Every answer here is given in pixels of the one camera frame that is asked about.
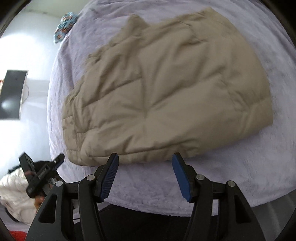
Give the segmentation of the person's left hand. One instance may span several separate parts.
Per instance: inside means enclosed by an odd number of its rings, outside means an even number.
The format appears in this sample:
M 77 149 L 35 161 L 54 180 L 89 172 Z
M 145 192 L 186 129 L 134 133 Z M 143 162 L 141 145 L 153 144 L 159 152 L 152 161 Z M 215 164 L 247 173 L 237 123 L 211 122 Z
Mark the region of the person's left hand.
M 41 206 L 41 204 L 43 203 L 45 197 L 44 196 L 36 196 L 35 200 L 34 200 L 34 206 L 35 208 L 38 210 Z

